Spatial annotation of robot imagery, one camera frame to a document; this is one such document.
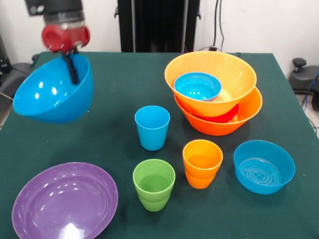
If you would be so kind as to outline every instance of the blue cup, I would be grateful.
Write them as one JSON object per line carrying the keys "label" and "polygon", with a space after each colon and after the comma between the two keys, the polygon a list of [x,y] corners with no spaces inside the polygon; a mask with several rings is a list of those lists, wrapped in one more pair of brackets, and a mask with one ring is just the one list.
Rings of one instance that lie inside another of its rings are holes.
{"label": "blue cup", "polygon": [[19,87],[13,109],[21,116],[51,123],[72,122],[85,113],[93,100],[90,61],[78,54],[71,56],[79,77],[73,85],[66,62],[58,57],[34,71]]}
{"label": "blue cup", "polygon": [[135,122],[144,149],[156,151],[164,146],[169,121],[169,112],[159,106],[146,106],[136,112]]}

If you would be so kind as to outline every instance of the table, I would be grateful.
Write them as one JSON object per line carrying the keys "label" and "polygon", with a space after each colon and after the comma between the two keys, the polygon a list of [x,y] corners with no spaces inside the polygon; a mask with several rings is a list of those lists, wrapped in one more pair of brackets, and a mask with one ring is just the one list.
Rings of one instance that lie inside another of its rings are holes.
{"label": "table", "polygon": [[[241,54],[257,73],[263,108],[236,132],[220,137],[194,130],[175,104],[163,74],[177,54],[84,54],[95,78],[89,113],[56,125],[12,112],[0,132],[0,238],[17,238],[11,210],[22,187],[46,168],[73,161],[102,167],[118,186],[117,212],[98,239],[319,238],[319,141],[272,54]],[[50,59],[50,53],[42,53],[35,67]],[[145,105],[171,114],[166,145],[157,152],[139,145],[134,114]],[[182,161],[183,147],[198,138],[224,152],[216,178],[204,190],[189,186]],[[251,139],[272,141],[295,160],[295,177],[274,195],[251,193],[235,177],[234,150]],[[176,171],[170,200],[157,213],[142,207],[132,181],[135,166],[149,158],[166,160]]]}

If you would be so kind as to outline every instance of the blue bowl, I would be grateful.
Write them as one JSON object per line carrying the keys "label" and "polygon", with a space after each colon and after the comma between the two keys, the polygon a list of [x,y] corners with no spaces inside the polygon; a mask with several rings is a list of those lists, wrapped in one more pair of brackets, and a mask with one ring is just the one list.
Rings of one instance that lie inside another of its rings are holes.
{"label": "blue bowl", "polygon": [[253,140],[237,147],[234,153],[238,181],[258,194],[272,194],[285,186],[295,174],[291,156],[276,144]]}
{"label": "blue bowl", "polygon": [[220,81],[202,72],[186,73],[178,77],[174,88],[181,94],[200,101],[211,101],[221,92]]}
{"label": "blue bowl", "polygon": [[68,123],[82,117],[93,100],[93,76],[90,61],[72,55],[79,77],[73,85],[67,65],[58,57],[34,71],[19,87],[14,111],[25,117],[51,123]]}

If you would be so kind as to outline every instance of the purple bowl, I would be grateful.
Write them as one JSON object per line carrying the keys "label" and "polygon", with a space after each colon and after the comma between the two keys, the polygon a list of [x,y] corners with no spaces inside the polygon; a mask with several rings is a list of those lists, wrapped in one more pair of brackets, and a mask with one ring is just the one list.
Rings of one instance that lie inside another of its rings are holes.
{"label": "purple bowl", "polygon": [[118,191],[112,177],[88,163],[65,163],[29,181],[12,210],[20,239],[93,239],[112,220]]}

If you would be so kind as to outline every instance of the stacked bowls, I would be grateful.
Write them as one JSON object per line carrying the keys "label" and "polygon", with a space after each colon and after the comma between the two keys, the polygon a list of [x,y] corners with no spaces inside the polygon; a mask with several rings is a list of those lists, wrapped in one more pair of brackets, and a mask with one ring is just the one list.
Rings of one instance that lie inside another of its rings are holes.
{"label": "stacked bowls", "polygon": [[[222,85],[219,95],[211,101],[203,101],[177,91],[175,81],[192,72],[206,73],[218,79]],[[254,69],[227,53],[199,51],[178,56],[167,65],[165,80],[190,124],[204,134],[230,134],[253,118],[262,107]]]}

